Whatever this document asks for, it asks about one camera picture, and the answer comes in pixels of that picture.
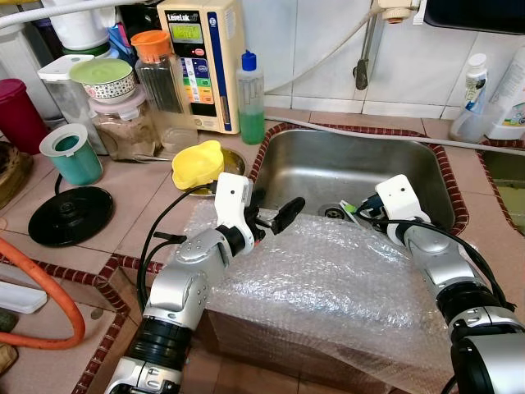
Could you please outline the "black round kettle base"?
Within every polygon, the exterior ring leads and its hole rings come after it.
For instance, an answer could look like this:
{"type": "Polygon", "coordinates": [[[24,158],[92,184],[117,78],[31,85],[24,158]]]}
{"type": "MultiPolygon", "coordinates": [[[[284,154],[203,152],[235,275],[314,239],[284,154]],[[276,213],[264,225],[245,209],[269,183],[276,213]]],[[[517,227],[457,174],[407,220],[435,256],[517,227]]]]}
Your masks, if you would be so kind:
{"type": "Polygon", "coordinates": [[[115,200],[105,189],[82,186],[46,200],[29,221],[31,240],[47,247],[71,246],[91,239],[108,225],[115,200]]]}

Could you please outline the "black rounded wall fixture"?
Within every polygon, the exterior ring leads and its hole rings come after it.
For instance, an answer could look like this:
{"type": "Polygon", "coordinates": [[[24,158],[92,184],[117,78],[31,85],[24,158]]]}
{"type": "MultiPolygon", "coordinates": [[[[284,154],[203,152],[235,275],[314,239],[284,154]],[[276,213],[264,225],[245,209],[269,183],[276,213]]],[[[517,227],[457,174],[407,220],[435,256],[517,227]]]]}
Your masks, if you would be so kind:
{"type": "Polygon", "coordinates": [[[424,22],[442,29],[525,34],[524,0],[427,0],[424,22]]]}

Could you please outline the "beige tap fitting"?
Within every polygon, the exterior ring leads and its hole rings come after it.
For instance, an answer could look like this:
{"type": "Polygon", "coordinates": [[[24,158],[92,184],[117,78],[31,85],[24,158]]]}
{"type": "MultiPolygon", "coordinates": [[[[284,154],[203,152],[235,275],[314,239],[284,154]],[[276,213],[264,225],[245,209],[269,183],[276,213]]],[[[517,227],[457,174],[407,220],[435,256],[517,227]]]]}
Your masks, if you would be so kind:
{"type": "Polygon", "coordinates": [[[412,20],[424,2],[425,0],[374,0],[381,18],[391,24],[412,20]]]}

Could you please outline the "beige water ionizer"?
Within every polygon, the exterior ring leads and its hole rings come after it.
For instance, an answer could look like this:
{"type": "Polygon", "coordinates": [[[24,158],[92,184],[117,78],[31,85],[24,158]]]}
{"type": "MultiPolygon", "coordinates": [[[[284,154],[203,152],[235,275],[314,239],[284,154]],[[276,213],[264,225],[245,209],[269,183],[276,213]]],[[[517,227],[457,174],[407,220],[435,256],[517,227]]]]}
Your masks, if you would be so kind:
{"type": "Polygon", "coordinates": [[[246,49],[241,0],[162,0],[157,12],[180,59],[196,127],[236,135],[236,72],[246,49]]]}

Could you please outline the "clear bubble wrap sheet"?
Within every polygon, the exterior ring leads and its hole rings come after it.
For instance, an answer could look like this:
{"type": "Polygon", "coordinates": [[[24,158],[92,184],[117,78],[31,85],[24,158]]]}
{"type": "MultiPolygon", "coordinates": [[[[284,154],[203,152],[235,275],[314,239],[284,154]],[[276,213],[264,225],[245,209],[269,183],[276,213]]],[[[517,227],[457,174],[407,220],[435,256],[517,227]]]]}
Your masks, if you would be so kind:
{"type": "Polygon", "coordinates": [[[440,394],[449,334],[408,255],[353,222],[301,215],[226,267],[203,342],[357,394],[440,394]]]}

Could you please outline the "jar of brown powder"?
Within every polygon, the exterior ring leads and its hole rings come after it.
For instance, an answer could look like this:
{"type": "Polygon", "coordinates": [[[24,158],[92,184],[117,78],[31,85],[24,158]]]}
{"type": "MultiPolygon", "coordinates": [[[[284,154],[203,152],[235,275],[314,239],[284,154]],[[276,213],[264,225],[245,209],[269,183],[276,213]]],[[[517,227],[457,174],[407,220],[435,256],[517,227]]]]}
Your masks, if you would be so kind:
{"type": "Polygon", "coordinates": [[[113,160],[135,160],[136,155],[153,157],[160,151],[153,110],[141,86],[120,103],[89,100],[89,107],[94,112],[91,121],[95,130],[113,160]]]}

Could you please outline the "white flat tray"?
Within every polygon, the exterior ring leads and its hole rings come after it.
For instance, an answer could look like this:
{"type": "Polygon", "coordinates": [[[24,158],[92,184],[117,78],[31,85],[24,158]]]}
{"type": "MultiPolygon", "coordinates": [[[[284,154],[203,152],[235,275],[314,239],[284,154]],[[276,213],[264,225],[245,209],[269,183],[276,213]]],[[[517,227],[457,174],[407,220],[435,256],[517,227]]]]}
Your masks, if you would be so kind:
{"type": "Polygon", "coordinates": [[[0,282],[0,308],[17,313],[36,313],[48,303],[48,293],[45,291],[0,282]]]}

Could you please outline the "green dish soap bottle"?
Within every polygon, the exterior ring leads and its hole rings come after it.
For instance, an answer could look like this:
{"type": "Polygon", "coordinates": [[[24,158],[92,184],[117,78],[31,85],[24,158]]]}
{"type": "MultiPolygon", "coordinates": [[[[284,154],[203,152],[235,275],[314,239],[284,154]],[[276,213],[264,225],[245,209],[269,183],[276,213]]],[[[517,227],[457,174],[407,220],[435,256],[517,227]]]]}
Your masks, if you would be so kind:
{"type": "Polygon", "coordinates": [[[265,80],[263,71],[258,68],[258,57],[246,50],[240,57],[240,68],[236,72],[237,115],[241,141],[248,145],[263,142],[266,134],[265,80]]]}

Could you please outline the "maroon plastic container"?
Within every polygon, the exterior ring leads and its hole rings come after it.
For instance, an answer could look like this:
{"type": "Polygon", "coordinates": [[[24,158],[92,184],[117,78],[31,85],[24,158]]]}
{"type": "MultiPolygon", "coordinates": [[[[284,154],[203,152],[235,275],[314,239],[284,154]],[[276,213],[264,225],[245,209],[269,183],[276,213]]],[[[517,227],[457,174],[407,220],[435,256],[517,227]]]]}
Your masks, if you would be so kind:
{"type": "Polygon", "coordinates": [[[14,78],[0,80],[0,134],[22,153],[35,155],[48,132],[25,83],[14,78]]]}

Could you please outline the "clear container white lid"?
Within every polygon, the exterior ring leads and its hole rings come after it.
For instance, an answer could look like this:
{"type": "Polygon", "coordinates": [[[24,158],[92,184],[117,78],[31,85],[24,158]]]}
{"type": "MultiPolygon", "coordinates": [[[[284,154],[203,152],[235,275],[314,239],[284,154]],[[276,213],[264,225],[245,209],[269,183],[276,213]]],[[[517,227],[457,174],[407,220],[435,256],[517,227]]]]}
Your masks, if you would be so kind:
{"type": "Polygon", "coordinates": [[[69,71],[87,60],[94,59],[93,55],[65,55],[53,60],[52,63],[38,71],[39,78],[44,83],[57,108],[69,124],[79,123],[89,129],[89,142],[96,154],[108,155],[108,151],[95,130],[93,124],[94,112],[90,108],[90,98],[82,84],[72,81],[69,71]]]}

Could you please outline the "yellow plastic bowl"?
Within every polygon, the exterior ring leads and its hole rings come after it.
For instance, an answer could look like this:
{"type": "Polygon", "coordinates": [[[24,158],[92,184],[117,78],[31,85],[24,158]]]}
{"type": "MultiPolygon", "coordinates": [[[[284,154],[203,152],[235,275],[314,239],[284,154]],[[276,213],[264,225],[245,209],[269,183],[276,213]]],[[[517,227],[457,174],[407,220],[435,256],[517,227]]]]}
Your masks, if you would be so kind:
{"type": "Polygon", "coordinates": [[[181,150],[171,161],[174,187],[187,190],[209,184],[224,172],[225,159],[218,141],[206,141],[181,150]]]}

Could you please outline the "white dish soap bottle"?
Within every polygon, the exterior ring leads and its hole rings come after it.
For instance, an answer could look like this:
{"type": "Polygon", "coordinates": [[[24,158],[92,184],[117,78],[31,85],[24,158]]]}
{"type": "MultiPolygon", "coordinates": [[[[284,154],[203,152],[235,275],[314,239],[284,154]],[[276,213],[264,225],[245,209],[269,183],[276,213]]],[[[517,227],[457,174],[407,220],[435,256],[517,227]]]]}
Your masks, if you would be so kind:
{"type": "Polygon", "coordinates": [[[522,140],[525,134],[525,46],[515,53],[501,83],[489,98],[485,136],[492,141],[522,140]]]}

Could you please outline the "grey wall tap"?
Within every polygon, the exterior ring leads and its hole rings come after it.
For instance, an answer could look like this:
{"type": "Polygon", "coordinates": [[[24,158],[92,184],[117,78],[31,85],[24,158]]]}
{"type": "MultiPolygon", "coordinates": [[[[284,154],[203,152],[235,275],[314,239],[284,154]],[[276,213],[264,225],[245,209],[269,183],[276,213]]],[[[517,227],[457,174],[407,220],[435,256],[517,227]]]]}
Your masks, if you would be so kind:
{"type": "Polygon", "coordinates": [[[353,68],[356,90],[368,89],[368,84],[370,84],[370,75],[372,68],[374,68],[374,59],[379,50],[383,31],[381,26],[380,16],[375,15],[364,27],[363,49],[361,49],[360,58],[353,68]]]}

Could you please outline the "clear spray bottle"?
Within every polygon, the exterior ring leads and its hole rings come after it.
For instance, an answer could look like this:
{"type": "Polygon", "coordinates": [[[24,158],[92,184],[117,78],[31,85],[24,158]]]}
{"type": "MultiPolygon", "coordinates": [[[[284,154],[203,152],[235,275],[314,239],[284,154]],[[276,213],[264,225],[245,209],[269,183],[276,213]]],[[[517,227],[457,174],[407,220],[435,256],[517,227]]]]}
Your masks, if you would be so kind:
{"type": "Polygon", "coordinates": [[[465,81],[465,104],[450,128],[453,141],[479,144],[484,138],[484,98],[488,77],[487,56],[476,53],[468,58],[465,81]]]}

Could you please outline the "patterned bowl green lid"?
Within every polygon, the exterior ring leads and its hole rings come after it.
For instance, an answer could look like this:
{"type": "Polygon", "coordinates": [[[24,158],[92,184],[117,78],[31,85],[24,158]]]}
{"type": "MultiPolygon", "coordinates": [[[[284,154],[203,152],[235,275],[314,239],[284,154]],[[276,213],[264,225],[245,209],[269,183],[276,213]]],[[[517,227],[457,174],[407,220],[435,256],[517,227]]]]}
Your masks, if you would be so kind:
{"type": "Polygon", "coordinates": [[[94,57],[76,63],[69,76],[83,86],[91,99],[100,103],[120,103],[136,89],[134,68],[116,57],[94,57]]]}

